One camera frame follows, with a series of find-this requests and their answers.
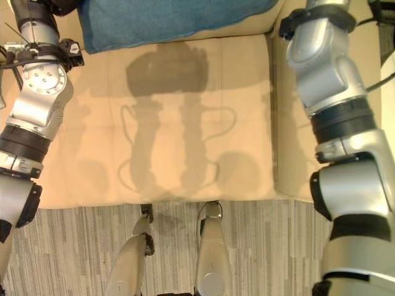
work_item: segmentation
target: black cable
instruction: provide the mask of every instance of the black cable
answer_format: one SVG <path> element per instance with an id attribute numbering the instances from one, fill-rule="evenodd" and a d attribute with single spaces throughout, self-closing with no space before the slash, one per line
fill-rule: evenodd
<path id="1" fill-rule="evenodd" d="M 21 90 L 22 90 L 22 87 L 23 87 L 23 80 L 22 80 L 22 77 L 21 77 L 20 74 L 19 74 L 18 69 L 13 68 L 13 69 L 12 69 L 12 73 L 14 74 L 14 77 L 15 77 L 15 80 L 17 81 L 19 90 L 21 91 Z"/>
<path id="2" fill-rule="evenodd" d="M 23 62 L 13 63 L 10 65 L 2 65 L 2 69 L 12 69 L 19 66 L 24 66 L 27 64 L 38 64 L 38 63 L 62 63 L 61 60 L 51 60 L 51 59 L 35 59 L 35 60 L 24 60 Z"/>
<path id="3" fill-rule="evenodd" d="M 365 25 L 366 23 L 374 22 L 374 21 L 375 21 L 375 18 L 374 18 L 374 17 L 367 18 L 366 20 L 361 20 L 361 21 L 357 24 L 357 27 L 358 27 L 358 26 Z"/>
<path id="4" fill-rule="evenodd" d="M 386 84 L 388 81 L 392 80 L 393 78 L 395 78 L 395 72 L 392 73 L 387 78 L 384 78 L 383 80 L 381 80 L 381 81 L 369 86 L 368 88 L 366 88 L 366 91 L 368 93 L 370 93 L 371 91 L 374 91 L 375 89 L 379 88 L 380 86 L 383 86 L 384 84 Z"/>

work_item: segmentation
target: floor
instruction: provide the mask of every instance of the floor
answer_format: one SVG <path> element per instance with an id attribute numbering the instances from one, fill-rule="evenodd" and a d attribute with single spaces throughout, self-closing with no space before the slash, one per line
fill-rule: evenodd
<path id="1" fill-rule="evenodd" d="M 193 290 L 201 205 L 154 206 L 156 252 L 146 259 L 144 296 Z M 310 295 L 330 232 L 312 204 L 265 200 L 222 205 L 234 295 Z M 7 295 L 102 295 L 117 251 L 138 217 L 138 205 L 40 210 L 15 237 Z"/>

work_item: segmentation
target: beige sofa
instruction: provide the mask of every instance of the beige sofa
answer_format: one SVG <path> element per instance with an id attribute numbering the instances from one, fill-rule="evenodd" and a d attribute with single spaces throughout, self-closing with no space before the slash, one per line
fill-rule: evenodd
<path id="1" fill-rule="evenodd" d="M 15 24 L 0 2 L 0 18 Z M 203 201 L 310 202 L 320 165 L 314 135 L 286 64 L 280 20 L 304 0 L 185 40 L 88 55 L 69 72 L 74 96 L 44 161 L 42 208 Z M 367 19 L 366 1 L 351 13 Z M 76 13 L 58 20 L 83 44 Z M 0 40 L 16 35 L 3 24 Z M 350 55 L 369 86 L 380 79 L 374 23 L 350 34 Z M 18 89 L 3 78 L 9 113 Z M 380 91 L 369 95 L 380 124 Z"/>

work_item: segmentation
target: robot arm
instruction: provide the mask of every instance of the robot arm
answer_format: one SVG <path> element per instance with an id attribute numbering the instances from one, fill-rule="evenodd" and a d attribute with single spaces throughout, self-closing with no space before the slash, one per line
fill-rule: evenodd
<path id="1" fill-rule="evenodd" d="M 376 127 L 357 67 L 347 56 L 356 21 L 348 0 L 308 0 L 286 18 L 280 34 L 301 101 L 328 166 L 314 173 L 315 209 L 333 221 L 319 295 L 394 295 L 395 165 Z"/>
<path id="2" fill-rule="evenodd" d="M 39 178 L 43 159 L 73 94 L 66 73 L 83 65 L 78 43 L 69 39 L 59 42 L 52 14 L 65 14 L 70 6 L 59 7 L 56 2 L 10 2 L 27 43 L 13 46 L 18 62 L 3 67 L 23 65 L 23 87 L 0 135 L 0 285 L 15 228 L 34 218 L 40 202 L 42 188 L 31 178 Z"/>

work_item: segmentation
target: sofa armrest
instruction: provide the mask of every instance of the sofa armrest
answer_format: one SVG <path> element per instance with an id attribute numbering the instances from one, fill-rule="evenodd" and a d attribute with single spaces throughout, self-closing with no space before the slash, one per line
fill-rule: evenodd
<path id="1" fill-rule="evenodd" d="M 273 141 L 277 191 L 295 199 L 311 202 L 310 175 L 320 168 L 315 159 L 317 142 L 296 91 L 295 75 L 286 63 L 286 49 L 289 42 L 278 37 L 281 19 L 287 17 L 292 10 L 305 5 L 306 0 L 287 0 L 275 25 Z M 351 1 L 350 13 L 357 21 L 371 17 L 367 1 Z M 365 86 L 376 83 L 380 80 L 378 27 L 375 23 L 357 27 L 349 35 L 349 39 L 349 56 L 356 63 Z M 376 122 L 380 125 L 380 90 L 370 93 L 368 100 Z"/>

